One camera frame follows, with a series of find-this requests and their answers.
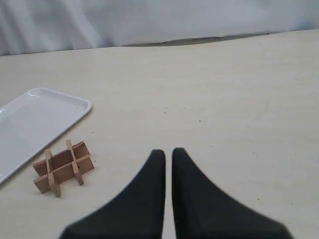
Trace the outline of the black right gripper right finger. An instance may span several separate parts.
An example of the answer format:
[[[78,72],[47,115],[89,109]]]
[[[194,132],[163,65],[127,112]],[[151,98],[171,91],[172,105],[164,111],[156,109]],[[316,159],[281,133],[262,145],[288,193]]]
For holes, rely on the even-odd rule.
[[[172,153],[171,194],[178,239],[291,239],[289,230],[236,201],[197,167],[184,148]]]

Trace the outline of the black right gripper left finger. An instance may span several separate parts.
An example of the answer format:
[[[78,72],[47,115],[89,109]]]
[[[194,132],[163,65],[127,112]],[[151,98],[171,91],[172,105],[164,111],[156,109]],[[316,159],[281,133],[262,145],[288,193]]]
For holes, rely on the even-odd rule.
[[[134,179],[115,198],[68,225],[62,239],[160,239],[162,237],[165,154],[152,150]]]

